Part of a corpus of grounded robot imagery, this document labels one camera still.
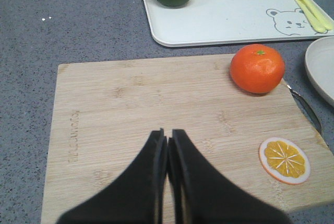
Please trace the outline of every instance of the bear face print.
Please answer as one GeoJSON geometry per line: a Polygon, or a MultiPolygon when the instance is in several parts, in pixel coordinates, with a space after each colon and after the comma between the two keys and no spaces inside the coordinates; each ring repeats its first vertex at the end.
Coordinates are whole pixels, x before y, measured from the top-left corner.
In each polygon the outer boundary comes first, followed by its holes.
{"type": "Polygon", "coordinates": [[[294,11],[268,9],[267,15],[273,18],[276,30],[285,35],[303,35],[312,29],[300,8],[294,11]]]}

